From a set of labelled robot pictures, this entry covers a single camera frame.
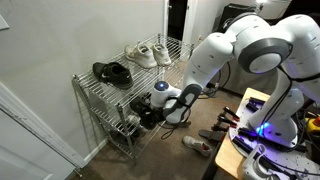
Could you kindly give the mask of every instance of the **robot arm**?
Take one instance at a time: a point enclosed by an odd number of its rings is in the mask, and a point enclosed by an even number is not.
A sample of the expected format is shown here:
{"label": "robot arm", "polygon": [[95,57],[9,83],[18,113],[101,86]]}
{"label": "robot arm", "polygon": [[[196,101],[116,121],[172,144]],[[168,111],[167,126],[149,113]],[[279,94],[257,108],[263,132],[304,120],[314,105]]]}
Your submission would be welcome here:
{"label": "robot arm", "polygon": [[[155,86],[151,104],[163,108],[168,123],[179,123],[211,78],[234,57],[246,71],[262,73],[277,67],[289,54],[289,43],[274,38],[275,33],[270,31],[269,24],[255,14],[237,17],[229,26],[225,34],[212,33],[195,49],[184,75],[181,94],[175,95],[177,99],[158,98],[157,94],[174,88]],[[257,27],[263,32],[257,33]]]}
{"label": "robot arm", "polygon": [[287,88],[291,88],[269,119],[266,138],[293,147],[297,143],[297,127],[290,117],[303,104],[302,92],[320,102],[319,44],[320,29],[308,16],[291,16],[270,26],[255,14],[242,14],[230,22],[224,34],[212,33],[195,49],[181,91],[165,82],[156,84],[151,105],[163,110],[168,123],[177,124],[210,79],[231,59],[236,59],[245,71],[254,74],[268,72],[281,65],[284,73],[278,70],[275,91],[263,108],[249,119],[249,124],[252,129],[259,129],[263,117]]}
{"label": "robot arm", "polygon": [[[159,82],[152,92],[152,106],[163,108],[163,116],[168,123],[179,123],[210,79],[232,59],[232,51],[233,46],[225,34],[209,35],[189,60],[181,93],[167,83]],[[170,94],[179,96],[167,101]]]}

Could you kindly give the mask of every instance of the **floor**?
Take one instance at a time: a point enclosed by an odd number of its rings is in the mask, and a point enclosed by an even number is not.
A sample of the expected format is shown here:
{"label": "floor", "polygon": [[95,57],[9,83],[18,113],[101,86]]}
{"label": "floor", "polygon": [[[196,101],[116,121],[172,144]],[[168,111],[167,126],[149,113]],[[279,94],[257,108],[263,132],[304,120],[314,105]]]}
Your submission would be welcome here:
{"label": "floor", "polygon": [[[82,178],[75,176],[72,180],[202,179],[210,158],[187,148],[182,143],[182,138],[186,135],[192,136],[206,142],[214,149],[216,143],[200,137],[198,131],[210,130],[224,106],[236,111],[240,101],[241,98],[221,91],[217,92],[215,98],[199,99],[192,107],[190,127],[175,130],[165,140],[161,140],[161,136],[168,130],[160,129],[139,156],[136,165],[125,154],[119,153],[115,146],[108,143],[86,167],[81,169]],[[223,171],[218,171],[214,179],[233,178]]]}

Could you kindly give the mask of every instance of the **black shoe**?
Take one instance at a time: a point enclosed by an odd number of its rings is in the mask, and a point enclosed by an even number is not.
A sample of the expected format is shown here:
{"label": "black shoe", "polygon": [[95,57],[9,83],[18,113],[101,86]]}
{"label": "black shoe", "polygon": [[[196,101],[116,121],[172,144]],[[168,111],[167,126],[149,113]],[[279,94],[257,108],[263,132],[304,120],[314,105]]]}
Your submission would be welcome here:
{"label": "black shoe", "polygon": [[163,121],[140,96],[130,102],[130,108],[139,115],[140,125],[148,130],[155,128],[158,122]]}
{"label": "black shoe", "polygon": [[[112,140],[116,143],[119,143],[121,145],[124,145],[124,146],[129,146],[129,142],[128,142],[128,139],[126,138],[126,136],[124,136],[123,134],[121,134],[119,131],[117,130],[111,130],[110,131],[110,136],[112,138]],[[133,138],[131,138],[131,142],[132,142],[132,145],[135,144]]]}
{"label": "black shoe", "polygon": [[92,66],[94,76],[99,82],[111,83],[119,89],[129,89],[133,86],[130,70],[117,62],[103,64],[96,62]]}
{"label": "black shoe", "polygon": [[[127,124],[128,127],[128,131],[131,132],[133,130],[133,128],[135,128],[134,125],[132,125],[131,123]],[[124,146],[129,146],[129,142],[128,139],[126,138],[126,136],[124,136],[122,133],[120,133],[117,130],[111,130],[110,131],[110,136],[112,138],[113,141],[122,144]],[[140,137],[140,131],[138,129],[135,129],[133,131],[133,133],[130,135],[131,138],[131,143],[134,146],[138,140],[138,138]]]}

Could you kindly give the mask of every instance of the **blue led light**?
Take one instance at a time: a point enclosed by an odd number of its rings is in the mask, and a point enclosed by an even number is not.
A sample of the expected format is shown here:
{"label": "blue led light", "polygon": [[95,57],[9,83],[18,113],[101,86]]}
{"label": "blue led light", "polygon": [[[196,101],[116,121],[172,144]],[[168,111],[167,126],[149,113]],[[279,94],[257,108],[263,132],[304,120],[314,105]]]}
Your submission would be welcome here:
{"label": "blue led light", "polygon": [[263,130],[266,129],[267,127],[269,127],[270,124],[269,123],[264,123],[263,125],[261,125],[260,127],[258,127],[256,129],[256,132],[261,136],[263,134]]}

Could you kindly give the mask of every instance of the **dark doorway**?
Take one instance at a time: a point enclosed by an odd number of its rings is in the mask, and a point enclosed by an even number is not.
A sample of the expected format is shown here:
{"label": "dark doorway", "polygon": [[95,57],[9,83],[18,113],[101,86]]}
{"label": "dark doorway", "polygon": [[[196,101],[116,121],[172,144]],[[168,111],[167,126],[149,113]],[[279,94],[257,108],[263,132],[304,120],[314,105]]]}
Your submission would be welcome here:
{"label": "dark doorway", "polygon": [[169,0],[168,36],[182,41],[188,0]]}

